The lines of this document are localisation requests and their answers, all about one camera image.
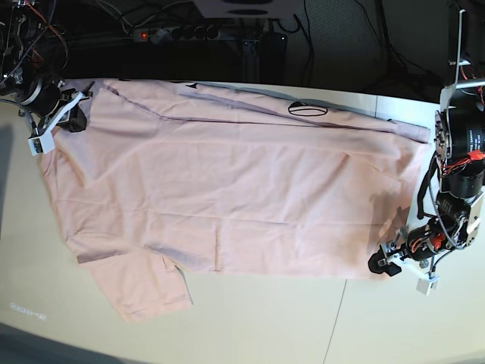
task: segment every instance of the white table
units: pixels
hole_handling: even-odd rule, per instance
[[[430,129],[437,108],[317,89],[231,86],[325,100]],[[483,227],[470,249],[440,263],[442,281],[430,297],[415,290],[417,280],[407,272],[384,282],[187,273],[191,309],[126,323],[63,244],[27,137],[17,110],[0,105],[0,190],[8,172],[0,236],[1,323],[76,347],[164,364],[485,362]],[[428,163],[423,160],[421,176]],[[409,223],[419,226],[415,215],[413,202]],[[11,303],[46,320],[15,311]]]

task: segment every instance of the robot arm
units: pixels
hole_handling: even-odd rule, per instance
[[[428,218],[427,223],[411,232],[401,228],[396,238],[381,244],[368,262],[369,269],[376,274],[393,276],[407,268],[418,276],[418,290],[424,294],[437,286],[440,279],[436,275],[437,264],[450,253],[470,246],[481,223],[485,175],[481,87],[485,86],[485,79],[466,80],[463,75],[465,80],[458,80],[458,70],[471,64],[461,58],[465,13],[466,10],[458,9],[458,51],[455,60],[450,62],[455,66],[454,80],[441,92],[435,123],[436,151],[418,191],[418,218]],[[451,108],[455,91],[471,87],[478,88],[481,102],[467,108]],[[436,195],[432,184],[435,174],[440,182]],[[432,215],[424,212],[423,200],[428,190],[434,209]],[[419,262],[420,268],[412,261]]]
[[[2,73],[0,76],[0,96],[13,95],[20,113],[27,116],[30,129],[28,143],[32,155],[47,153],[54,149],[52,130],[55,126],[71,132],[86,129],[86,117],[79,108],[79,102],[90,97],[89,91],[75,89],[61,91],[64,85],[56,72],[54,62],[39,64],[35,57],[42,58],[36,49],[43,49],[43,54],[53,53],[47,42],[42,43],[47,32],[62,35],[53,28],[52,15],[57,0],[35,2],[31,0],[10,2],[10,25],[2,22],[0,38],[2,45]],[[35,122],[32,114],[40,118]]]

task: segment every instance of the white bracket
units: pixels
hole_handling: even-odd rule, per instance
[[[80,91],[72,95],[72,99],[64,106],[62,106],[52,118],[46,118],[45,127],[38,130],[38,135],[33,134],[27,142],[29,143],[30,152],[32,155],[39,153],[48,153],[55,148],[54,137],[52,136],[52,129],[61,121],[62,117],[66,115],[77,103],[84,97]]]
[[[399,258],[399,254],[390,256],[387,261],[394,263],[401,268],[405,268],[411,271],[414,275],[417,275],[419,279],[416,289],[426,296],[430,294],[431,290],[436,290],[438,280],[440,279],[439,275],[431,275],[430,277],[428,273],[424,273],[421,269],[416,268],[412,263],[402,261]]]

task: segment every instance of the pink shirt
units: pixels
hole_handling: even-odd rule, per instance
[[[98,80],[41,166],[66,244],[121,316],[192,304],[198,272],[369,278],[429,130],[255,93]]]

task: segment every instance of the black logo print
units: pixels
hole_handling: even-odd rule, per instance
[[[324,116],[328,113],[328,108],[305,104],[304,102],[294,102],[288,106],[288,112],[293,116],[304,116],[307,118]]]

